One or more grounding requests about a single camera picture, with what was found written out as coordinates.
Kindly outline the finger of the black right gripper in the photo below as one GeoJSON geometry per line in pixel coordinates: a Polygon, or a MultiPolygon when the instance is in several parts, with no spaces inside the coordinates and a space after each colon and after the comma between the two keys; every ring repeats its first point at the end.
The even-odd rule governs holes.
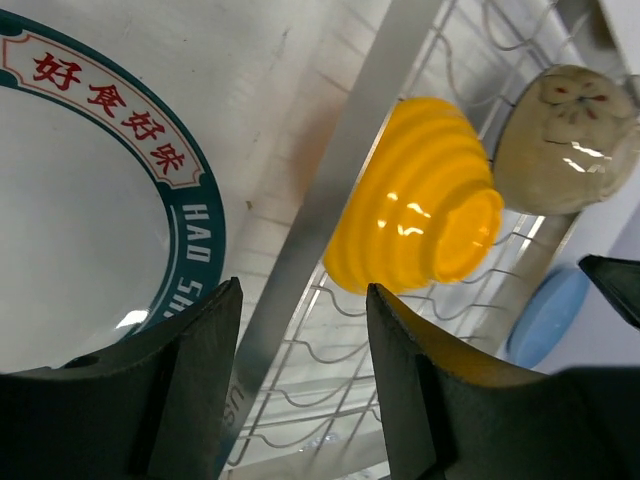
{"type": "Polygon", "coordinates": [[[578,266],[623,320],[639,330],[639,261],[587,255],[578,266]]]}

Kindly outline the yellow ribbed bowl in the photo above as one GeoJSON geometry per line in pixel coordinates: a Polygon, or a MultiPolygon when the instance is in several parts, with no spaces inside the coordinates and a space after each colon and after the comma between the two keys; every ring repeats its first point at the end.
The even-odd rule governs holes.
{"type": "Polygon", "coordinates": [[[393,109],[324,256],[342,289],[395,294],[455,283],[485,260],[504,201],[488,155],[455,105],[414,97],[393,109]]]}

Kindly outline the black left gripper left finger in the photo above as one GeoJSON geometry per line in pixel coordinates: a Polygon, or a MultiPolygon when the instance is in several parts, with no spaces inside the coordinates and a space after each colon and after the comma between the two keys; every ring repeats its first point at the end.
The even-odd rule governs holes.
{"type": "Polygon", "coordinates": [[[209,479],[243,293],[185,311],[60,368],[1,378],[5,479],[209,479]]]}

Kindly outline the black bowl floral outside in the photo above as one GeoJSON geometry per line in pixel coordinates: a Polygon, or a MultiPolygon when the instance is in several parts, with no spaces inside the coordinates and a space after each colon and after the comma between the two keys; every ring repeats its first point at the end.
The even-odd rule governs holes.
{"type": "Polygon", "coordinates": [[[639,110],[609,77],[571,64],[537,76],[514,103],[493,155],[507,209],[568,215],[603,202],[639,163],[639,110]]]}

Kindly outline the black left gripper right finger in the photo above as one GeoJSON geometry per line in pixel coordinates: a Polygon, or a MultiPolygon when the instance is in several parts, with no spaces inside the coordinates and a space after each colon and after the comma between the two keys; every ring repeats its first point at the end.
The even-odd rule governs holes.
{"type": "Polygon", "coordinates": [[[486,354],[379,284],[367,331],[394,479],[635,479],[639,371],[546,375],[486,354]]]}

